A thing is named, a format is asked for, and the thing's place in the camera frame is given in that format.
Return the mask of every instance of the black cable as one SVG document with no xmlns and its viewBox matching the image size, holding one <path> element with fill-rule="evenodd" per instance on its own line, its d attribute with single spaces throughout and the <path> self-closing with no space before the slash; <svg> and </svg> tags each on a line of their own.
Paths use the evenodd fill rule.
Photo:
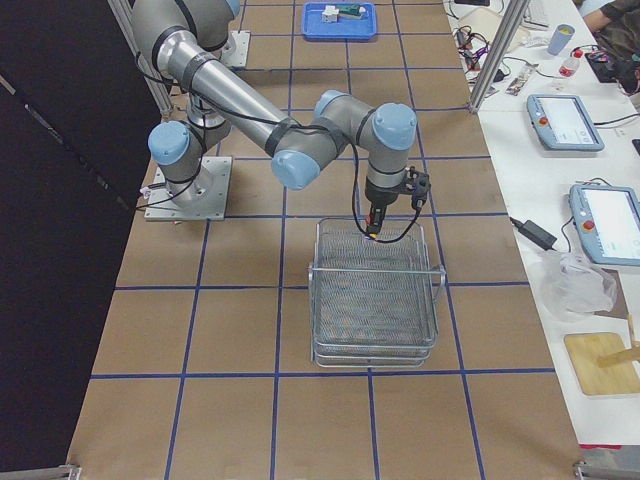
<svg viewBox="0 0 640 480">
<path fill-rule="evenodd" d="M 458 54 L 464 59 L 467 65 L 467 71 L 465 75 L 471 71 L 478 70 L 478 64 L 483 55 L 489 52 L 489 42 L 484 35 L 474 32 L 469 25 L 464 25 L 454 31 L 454 37 L 458 44 Z M 475 52 L 473 50 L 473 41 L 480 40 L 484 43 L 484 46 L 478 48 Z"/>
<path fill-rule="evenodd" d="M 418 221 L 418 217 L 420 216 L 420 212 L 422 211 L 422 209 L 418 209 L 416 210 L 415 215 L 413 216 L 413 218 L 411 219 L 411 221 L 409 222 L 409 225 L 407 225 L 407 228 L 404 229 L 404 231 L 397 236 L 396 238 L 393 238 L 391 240 L 379 240 L 377 238 L 372 237 L 371 235 L 369 235 L 366 230 L 364 230 L 362 228 L 362 226 L 360 225 L 360 222 L 358 221 L 358 214 L 356 212 L 356 194 L 357 194 L 357 189 L 358 189 L 358 172 L 360 170 L 360 159 L 358 158 L 358 150 L 356 148 L 356 145 L 353 143 L 353 141 L 346 137 L 347 141 L 349 142 L 349 144 L 351 145 L 351 149 L 353 150 L 353 161 L 354 161 L 354 176 L 353 176 L 353 189 L 351 191 L 351 214 L 353 215 L 353 221 L 356 224 L 356 227 L 358 227 L 358 230 L 360 231 L 360 233 L 362 233 L 362 235 L 364 235 L 365 237 L 367 237 L 369 240 L 373 240 L 374 242 L 377 243 L 396 243 L 399 242 L 400 240 L 402 240 L 405 235 L 407 233 L 409 233 L 409 230 L 411 230 L 411 227 L 413 227 L 415 225 L 415 223 Z"/>
<path fill-rule="evenodd" d="M 525 60 L 524 58 L 519 58 L 519 57 L 503 57 L 503 60 L 518 60 L 520 62 L 524 62 L 528 67 L 531 67 L 534 69 L 534 71 L 540 75 L 541 77 L 546 77 L 546 78 L 564 78 L 564 77 L 559 77 L 559 76 L 555 76 L 555 75 L 547 75 L 546 73 L 542 73 L 540 70 L 538 70 L 538 66 L 535 63 L 531 63 L 528 60 Z"/>
<path fill-rule="evenodd" d="M 604 178 L 602 177 L 593 177 L 591 179 L 589 179 L 589 183 L 594 183 L 595 180 L 600 180 L 602 183 L 604 183 L 605 185 L 611 186 L 611 184 L 609 182 L 607 182 Z"/>
<path fill-rule="evenodd" d="M 170 78 L 165 78 L 162 75 L 160 75 L 160 77 L 162 78 L 162 80 L 156 78 L 156 77 L 152 77 L 151 75 L 147 75 L 142 68 L 140 68 L 140 56 L 142 55 L 142 52 L 138 52 L 136 53 L 136 68 L 138 69 L 138 71 L 142 74 L 142 76 L 144 78 L 146 78 L 147 80 L 151 80 L 152 82 L 156 82 L 156 83 L 162 83 L 163 85 L 167 85 L 169 87 L 179 87 L 180 84 L 177 82 L 174 82 L 173 80 L 171 80 Z"/>
<path fill-rule="evenodd" d="M 202 124 L 205 125 L 206 121 L 205 121 L 205 116 L 202 115 Z M 177 197 L 179 197 L 180 195 L 182 195 L 184 192 L 186 192 L 187 190 L 189 190 L 189 188 L 191 188 L 191 185 L 193 185 L 193 182 L 195 182 L 196 178 L 198 177 L 198 173 L 200 172 L 200 169 L 202 168 L 202 159 L 204 157 L 204 154 L 206 153 L 206 136 L 207 136 L 207 130 L 204 129 L 203 130 L 203 136 L 202 136 L 202 143 L 200 144 L 200 160 L 198 161 L 198 168 L 196 169 L 196 173 L 191 177 L 191 179 L 189 180 L 189 182 L 187 183 L 187 186 L 184 187 L 182 190 L 180 190 L 178 193 L 176 193 L 175 195 L 170 196 L 169 198 L 165 198 L 164 200 L 158 200 L 157 202 L 151 202 L 151 203 L 147 203 L 146 205 L 140 205 L 139 207 L 136 207 L 136 211 L 138 212 L 144 212 L 147 208 L 149 207 L 155 207 L 156 205 L 160 205 L 162 203 L 166 203 L 166 202 L 170 202 L 172 200 L 175 200 Z"/>
<path fill-rule="evenodd" d="M 593 122 L 596 127 L 600 127 L 602 125 L 609 125 L 611 123 L 618 123 L 623 120 L 627 120 L 629 118 L 640 117 L 640 113 L 632 113 L 631 115 L 627 115 L 626 117 L 616 118 L 615 120 L 608 120 L 606 122 Z"/>
<path fill-rule="evenodd" d="M 448 16 L 455 18 L 456 20 L 460 20 L 460 18 L 453 13 L 453 7 L 451 6 L 451 4 L 453 3 L 453 0 L 449 0 L 449 12 L 444 12 L 446 13 Z"/>
<path fill-rule="evenodd" d="M 504 66 L 504 68 L 506 68 L 508 71 L 504 74 L 505 77 L 508 77 L 509 75 L 511 75 L 511 67 L 509 65 L 507 65 L 504 62 L 501 62 L 502 65 Z"/>
<path fill-rule="evenodd" d="M 560 228 L 560 233 L 562 233 L 562 236 L 564 237 L 564 239 L 567 241 L 567 245 L 569 246 L 569 252 L 571 253 L 571 241 L 569 240 L 569 237 L 567 236 L 567 234 L 565 233 L 564 229 L 567 225 L 569 225 L 571 222 L 573 221 L 573 216 L 571 216 L 571 218 L 569 220 L 567 220 L 565 222 L 564 225 L 562 225 L 562 227 Z"/>
<path fill-rule="evenodd" d="M 260 122 L 260 123 L 264 123 L 267 125 L 278 125 L 280 122 L 279 121 L 275 121 L 275 120 L 268 120 L 266 118 L 259 118 L 259 117 L 254 117 L 251 115 L 245 115 L 243 113 L 240 112 L 236 112 L 234 110 L 230 110 L 226 107 L 222 107 L 221 105 L 219 105 L 217 102 L 210 100 L 208 98 L 205 98 L 205 100 L 211 104 L 211 106 L 213 106 L 215 109 L 220 110 L 222 112 L 225 112 L 229 115 L 238 117 L 238 118 L 243 118 L 245 120 L 252 120 L 255 122 Z M 291 125 L 291 128 L 294 130 L 300 130 L 301 133 L 304 133 L 305 130 L 312 130 L 312 131 L 324 131 L 324 132 L 329 132 L 329 129 L 326 127 L 323 127 L 322 125 Z M 378 243 L 396 243 L 399 242 L 400 240 L 402 240 L 405 235 L 409 232 L 409 230 L 411 230 L 411 227 L 413 227 L 413 225 L 417 222 L 418 217 L 420 216 L 420 212 L 421 209 L 416 210 L 416 213 L 413 217 L 413 219 L 411 220 L 411 222 L 409 222 L 409 225 L 407 226 L 407 228 L 397 237 L 391 240 L 378 240 L 376 238 L 373 238 L 372 236 L 370 236 L 365 230 L 363 230 L 363 228 L 360 226 L 360 222 L 358 221 L 358 215 L 356 213 L 356 191 L 357 191 L 357 187 L 358 187 L 358 172 L 359 172 L 359 156 L 358 156 L 358 149 L 355 145 L 355 143 L 353 142 L 353 140 L 351 140 L 349 137 L 347 137 L 346 135 L 344 135 L 344 138 L 347 140 L 347 142 L 349 142 L 349 144 L 351 145 L 351 149 L 353 150 L 353 159 L 355 162 L 355 175 L 354 175 L 354 183 L 353 183 L 353 191 L 352 191 L 352 195 L 351 195 L 351 212 L 353 214 L 353 219 L 356 223 L 356 226 L 358 227 L 358 230 L 360 230 L 360 232 L 366 236 L 367 238 L 378 242 Z M 202 152 L 201 156 L 200 156 L 200 162 L 202 162 L 202 156 L 204 155 L 204 151 Z M 176 195 L 174 195 L 171 198 L 168 198 L 166 200 L 162 200 L 160 202 L 154 202 L 152 204 L 147 204 L 144 205 L 142 207 L 138 207 L 138 209 L 140 208 L 145 208 L 145 207 L 149 207 L 149 206 L 153 206 L 153 205 L 157 205 L 159 203 L 164 203 L 167 202 L 169 200 L 172 200 L 173 198 L 177 197 L 178 195 L 182 194 L 184 191 L 186 191 L 191 184 L 193 183 L 193 180 L 191 180 L 191 182 L 189 183 L 189 185 L 187 185 L 187 187 L 183 190 L 181 190 L 180 192 L 178 192 Z"/>
</svg>

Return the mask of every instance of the floor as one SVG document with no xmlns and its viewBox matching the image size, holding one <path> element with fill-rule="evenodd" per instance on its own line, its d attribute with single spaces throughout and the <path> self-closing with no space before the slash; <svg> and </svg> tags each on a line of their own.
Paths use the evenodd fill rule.
<svg viewBox="0 0 640 480">
<path fill-rule="evenodd" d="M 295 0 L 247 0 L 231 28 L 252 34 L 240 76 L 303 123 L 328 89 L 416 110 L 410 160 L 433 184 L 420 224 L 448 271 L 431 358 L 310 362 L 315 226 L 350 214 L 353 162 L 286 191 L 232 131 L 211 152 L 234 157 L 223 222 L 135 219 L 70 450 L 83 478 L 573 478 L 579 449 L 443 6 L 376 11 L 365 43 L 305 40 Z M 410 218 L 407 201 L 390 210 Z"/>
</svg>

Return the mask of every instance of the metal mounting plate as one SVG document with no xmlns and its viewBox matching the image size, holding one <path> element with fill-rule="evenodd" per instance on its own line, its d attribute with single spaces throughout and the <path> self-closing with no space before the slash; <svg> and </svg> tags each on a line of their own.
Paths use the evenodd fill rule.
<svg viewBox="0 0 640 480">
<path fill-rule="evenodd" d="M 230 33 L 233 37 L 232 42 L 235 43 L 235 48 L 225 50 L 223 47 L 220 54 L 220 62 L 228 68 L 244 68 L 247 66 L 247 57 L 249 56 L 251 32 L 248 30 L 240 30 Z"/>
<path fill-rule="evenodd" d="M 213 175 L 213 186 L 207 196 L 193 206 L 185 209 L 168 200 L 157 207 L 148 207 L 144 218 L 149 222 L 224 220 L 227 207 L 227 193 L 231 177 L 231 157 L 204 157 L 202 168 Z M 154 183 L 164 183 L 164 175 L 158 168 Z M 148 203 L 167 200 L 169 195 L 164 188 L 152 190 Z"/>
</svg>

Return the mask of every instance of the robotic arm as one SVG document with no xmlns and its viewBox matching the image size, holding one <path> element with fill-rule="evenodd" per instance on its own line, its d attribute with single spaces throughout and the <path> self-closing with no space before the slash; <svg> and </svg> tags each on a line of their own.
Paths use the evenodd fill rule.
<svg viewBox="0 0 640 480">
<path fill-rule="evenodd" d="M 228 24 L 239 9 L 238 0 L 137 0 L 134 5 L 133 32 L 142 55 L 190 93 L 188 122 L 160 124 L 149 137 L 174 203 L 189 208 L 206 197 L 212 179 L 200 168 L 201 153 L 234 125 L 272 157 L 274 175 L 293 190 L 311 183 L 348 144 L 366 149 L 369 235 L 380 231 L 387 206 L 399 194 L 411 195 L 418 213 L 430 185 L 426 174 L 407 168 L 415 113 L 393 103 L 374 109 L 329 90 L 317 103 L 312 124 L 301 126 L 211 53 L 226 44 Z"/>
</svg>

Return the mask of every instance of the wire basket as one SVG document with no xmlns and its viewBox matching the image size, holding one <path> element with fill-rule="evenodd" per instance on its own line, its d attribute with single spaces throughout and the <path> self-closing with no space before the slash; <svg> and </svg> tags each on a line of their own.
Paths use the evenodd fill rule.
<svg viewBox="0 0 640 480">
<path fill-rule="evenodd" d="M 405 228 L 406 221 L 387 220 L 380 238 Z M 419 225 L 381 244 L 351 219 L 320 221 L 309 267 L 313 359 L 327 367 L 422 365 L 436 343 L 434 304 L 443 285 L 444 270 L 430 268 Z"/>
</svg>

